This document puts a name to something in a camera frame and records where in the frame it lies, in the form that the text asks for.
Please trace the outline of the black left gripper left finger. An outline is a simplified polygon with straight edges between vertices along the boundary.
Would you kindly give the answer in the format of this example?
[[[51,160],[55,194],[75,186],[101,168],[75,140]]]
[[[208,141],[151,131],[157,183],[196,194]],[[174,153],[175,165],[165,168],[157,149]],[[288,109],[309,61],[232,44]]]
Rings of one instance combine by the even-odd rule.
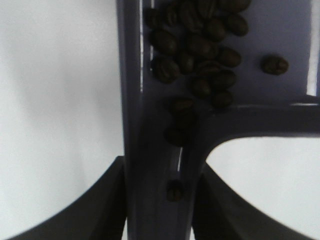
[[[15,240],[120,240],[127,218],[124,157],[68,207]]]

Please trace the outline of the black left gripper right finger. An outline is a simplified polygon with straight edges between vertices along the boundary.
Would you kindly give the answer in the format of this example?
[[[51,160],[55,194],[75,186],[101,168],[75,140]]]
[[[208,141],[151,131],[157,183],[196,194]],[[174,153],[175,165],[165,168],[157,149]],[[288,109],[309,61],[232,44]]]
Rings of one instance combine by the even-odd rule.
[[[232,190],[205,164],[196,187],[192,229],[197,240],[307,240]]]

